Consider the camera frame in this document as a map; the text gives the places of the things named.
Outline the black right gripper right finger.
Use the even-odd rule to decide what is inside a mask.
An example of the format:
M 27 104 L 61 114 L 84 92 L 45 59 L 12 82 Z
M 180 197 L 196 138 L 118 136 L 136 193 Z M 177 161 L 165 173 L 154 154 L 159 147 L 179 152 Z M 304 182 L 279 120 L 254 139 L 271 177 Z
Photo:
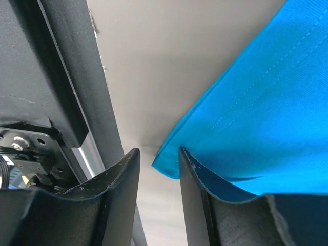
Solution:
M 327 195 L 247 192 L 179 150 L 189 245 L 327 245 Z

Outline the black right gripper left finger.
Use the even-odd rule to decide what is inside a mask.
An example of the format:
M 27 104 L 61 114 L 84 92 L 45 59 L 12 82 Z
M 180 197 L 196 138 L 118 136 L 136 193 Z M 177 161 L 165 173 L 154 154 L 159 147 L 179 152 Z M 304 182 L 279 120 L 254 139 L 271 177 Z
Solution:
M 140 151 L 62 194 L 1 190 L 1 245 L 130 245 Z

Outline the turquoise t-shirt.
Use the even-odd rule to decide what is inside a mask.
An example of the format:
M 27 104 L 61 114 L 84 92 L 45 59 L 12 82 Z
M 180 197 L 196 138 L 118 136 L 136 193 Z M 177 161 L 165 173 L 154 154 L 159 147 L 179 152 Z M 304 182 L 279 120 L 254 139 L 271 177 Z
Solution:
M 327 192 L 327 1 L 287 1 L 166 138 L 153 161 L 179 179 L 185 147 L 235 186 Z

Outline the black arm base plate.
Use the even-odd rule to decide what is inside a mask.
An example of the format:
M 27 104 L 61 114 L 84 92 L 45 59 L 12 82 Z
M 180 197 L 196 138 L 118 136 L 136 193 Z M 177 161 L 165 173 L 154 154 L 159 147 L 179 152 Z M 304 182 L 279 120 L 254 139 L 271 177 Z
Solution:
M 86 1 L 1 1 L 1 126 L 55 129 L 80 182 L 124 153 Z M 10 189 L 29 178 L 8 156 Z M 146 245 L 136 204 L 133 238 Z

